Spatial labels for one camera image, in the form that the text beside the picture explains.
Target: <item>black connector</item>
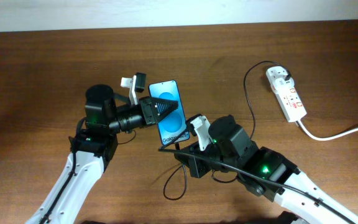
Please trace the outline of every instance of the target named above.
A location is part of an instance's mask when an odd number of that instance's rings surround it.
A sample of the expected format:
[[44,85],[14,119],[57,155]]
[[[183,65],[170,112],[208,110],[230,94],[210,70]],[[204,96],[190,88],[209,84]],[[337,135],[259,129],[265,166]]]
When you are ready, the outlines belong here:
[[110,132],[117,134],[135,128],[145,128],[158,124],[172,111],[178,108],[178,102],[154,97],[143,97],[139,104],[130,107],[122,105],[117,107],[116,119],[109,123]]
[[221,153],[225,157],[243,157],[244,154],[253,154],[257,148],[251,152],[252,141],[244,129],[236,123],[232,115],[218,118],[212,122],[208,129],[212,139],[216,140]]
[[288,75],[284,78],[285,81],[288,81],[292,77],[290,71],[287,70],[287,73]]
[[144,91],[144,86],[146,85],[146,74],[137,72],[135,75],[136,75],[135,91],[138,93],[142,93]]

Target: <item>blue phone wallpaper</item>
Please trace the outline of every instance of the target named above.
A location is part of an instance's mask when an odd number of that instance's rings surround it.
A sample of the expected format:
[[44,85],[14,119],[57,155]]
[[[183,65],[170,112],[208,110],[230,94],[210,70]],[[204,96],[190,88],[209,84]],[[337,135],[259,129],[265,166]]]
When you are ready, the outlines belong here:
[[[169,143],[174,137],[178,136],[186,128],[185,112],[181,105],[178,85],[176,81],[167,81],[149,85],[151,97],[165,100],[175,100],[178,102],[178,108],[170,113],[158,124],[162,144]],[[189,132],[186,132],[176,142],[188,140]]]

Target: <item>green led light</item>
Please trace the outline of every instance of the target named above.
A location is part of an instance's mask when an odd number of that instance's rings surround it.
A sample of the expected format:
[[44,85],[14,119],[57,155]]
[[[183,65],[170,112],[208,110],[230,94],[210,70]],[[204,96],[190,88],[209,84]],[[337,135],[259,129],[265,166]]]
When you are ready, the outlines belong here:
[[269,168],[267,168],[267,166],[264,166],[264,168],[262,169],[262,172],[263,172],[264,174],[267,174],[267,173],[270,172],[270,171],[269,171]]

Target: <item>black cable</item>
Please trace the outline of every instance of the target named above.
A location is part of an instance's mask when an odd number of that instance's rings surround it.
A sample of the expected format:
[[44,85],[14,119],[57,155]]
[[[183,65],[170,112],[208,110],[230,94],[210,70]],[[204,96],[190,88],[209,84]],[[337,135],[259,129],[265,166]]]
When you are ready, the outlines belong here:
[[224,181],[224,180],[219,180],[217,179],[215,176],[214,176],[214,173],[216,172],[216,170],[212,170],[212,175],[211,175],[211,178],[213,180],[215,180],[216,182],[219,182],[219,183],[222,183],[222,184],[230,184],[230,183],[233,183],[234,181],[237,180],[237,178],[235,177],[234,179],[232,180],[229,180],[229,181]]
[[[169,182],[169,180],[173,177],[173,175],[175,175],[175,173],[180,169],[180,168],[183,168],[183,173],[185,174],[185,188],[183,189],[183,193],[177,197],[177,198],[170,198],[168,197],[166,194],[165,194],[165,189],[167,188],[167,184]],[[178,167],[175,171],[173,171],[173,173],[171,174],[171,176],[167,179],[166,183],[164,184],[164,189],[163,189],[163,194],[164,194],[164,197],[168,200],[179,200],[181,199],[185,193],[186,193],[186,190],[187,190],[187,173],[186,173],[186,168],[185,168],[185,165],[184,164],[181,164],[180,167]]]
[[191,157],[194,157],[196,159],[200,159],[202,161],[206,161],[208,163],[213,163],[213,164],[217,164],[219,166],[224,166],[228,169],[231,169],[233,170],[234,172],[237,172],[237,173],[241,173],[241,174],[244,174],[248,177],[251,177],[253,179],[256,179],[256,180],[259,180],[261,182],[265,182],[267,184],[270,184],[270,185],[273,185],[273,186],[276,186],[276,187],[282,187],[282,188],[286,188],[286,189],[289,189],[289,190],[292,190],[298,194],[301,194],[305,197],[307,197],[308,199],[311,199],[312,201],[314,201],[315,203],[317,203],[318,205],[321,205],[323,206],[324,208],[327,208],[327,210],[329,210],[330,212],[332,212],[333,214],[337,215],[338,217],[342,218],[343,220],[345,220],[346,222],[348,223],[351,223],[351,224],[355,224],[352,220],[350,220],[349,218],[347,218],[345,215],[341,214],[339,211],[333,209],[332,207],[330,207],[329,205],[327,205],[326,203],[324,203],[323,201],[321,200],[318,200],[317,198],[315,198],[314,196],[306,193],[306,192],[303,192],[302,190],[299,190],[295,187],[292,187],[292,186],[289,186],[289,185],[286,185],[286,184],[279,184],[277,182],[274,182],[274,181],[271,181],[271,180],[266,180],[266,179],[263,179],[261,177],[258,177],[254,174],[251,174],[249,172],[246,172],[242,169],[238,169],[234,166],[230,166],[228,164],[225,164],[223,162],[219,162],[215,159],[212,159],[212,158],[209,158],[209,157],[206,157],[206,156],[201,156],[201,155],[197,155],[197,154],[193,154],[191,152],[183,152],[183,151],[178,151],[178,150],[173,150],[173,149],[159,149],[158,151],[160,152],[170,152],[170,153],[174,153],[174,154],[179,154],[179,155],[184,155],[184,156],[191,156]]
[[132,140],[134,140],[136,137],[136,131],[135,130],[132,130],[132,131],[135,132],[135,135],[134,135],[134,137],[131,138],[131,140],[123,142],[123,143],[118,143],[118,144],[127,144],[127,143],[131,142]]
[[84,124],[85,120],[86,120],[86,117],[84,117],[77,123],[77,128],[75,129],[75,134],[80,133],[82,125]]
[[281,67],[283,67],[283,68],[287,71],[287,73],[288,73],[288,75],[285,77],[286,80],[287,80],[287,78],[289,79],[289,78],[291,77],[290,71],[289,71],[288,69],[286,69],[283,65],[280,65],[280,64],[277,63],[277,62],[268,61],[268,60],[266,60],[266,61],[261,61],[261,62],[257,63],[256,65],[252,66],[250,69],[248,69],[248,71],[246,72],[246,75],[244,75],[244,91],[245,91],[245,93],[246,93],[247,103],[248,103],[248,107],[249,107],[249,110],[250,110],[251,115],[252,115],[252,119],[254,120],[254,127],[252,128],[252,133],[251,133],[251,136],[249,137],[250,139],[252,139],[252,137],[254,136],[254,133],[255,133],[256,120],[255,120],[254,111],[252,110],[252,107],[251,107],[251,103],[249,102],[249,99],[248,99],[248,92],[247,92],[247,88],[246,88],[246,79],[247,79],[248,73],[249,73],[253,68],[255,68],[256,66],[260,65],[261,63],[272,63],[272,64],[274,64],[274,65],[281,66]]
[[[78,124],[77,124],[77,128],[76,128],[76,133],[78,134],[81,131],[81,127],[84,123],[86,118],[81,119]],[[68,183],[70,182],[71,178],[76,175],[75,173],[75,166],[76,166],[76,152],[72,151],[73,153],[73,165],[71,168],[71,171],[67,177],[67,180],[65,181],[65,183],[62,185],[62,187],[60,188],[59,192],[57,193],[55,200],[53,200],[50,208],[48,209],[48,211],[45,213],[45,215],[42,217],[42,219],[40,220],[40,224],[44,224],[46,221],[49,222],[49,216],[50,214],[52,214],[53,209],[55,208],[57,202],[59,201],[60,197],[62,196],[62,193],[64,192],[65,188],[67,187]]]

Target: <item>wooden surface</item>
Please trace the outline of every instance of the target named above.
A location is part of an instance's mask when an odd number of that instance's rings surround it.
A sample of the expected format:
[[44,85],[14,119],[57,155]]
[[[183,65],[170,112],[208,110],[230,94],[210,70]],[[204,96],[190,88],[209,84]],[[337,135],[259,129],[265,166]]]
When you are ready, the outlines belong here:
[[[358,124],[358,21],[0,33],[0,223],[24,223],[66,163],[68,136],[85,115],[85,91],[121,77],[146,84],[175,79],[186,116],[232,114],[250,133],[242,79],[253,64],[276,60],[292,72],[308,114],[304,124],[329,136]],[[281,152],[326,193],[358,214],[358,133],[318,142],[288,123],[265,77],[247,79],[258,146]],[[119,141],[131,136],[120,134]],[[219,223],[276,217],[277,204],[241,184],[188,179],[179,201],[163,184],[178,162],[157,152],[156,127],[119,146],[76,223]],[[231,178],[232,174],[219,175]],[[168,186],[181,194],[183,174]]]

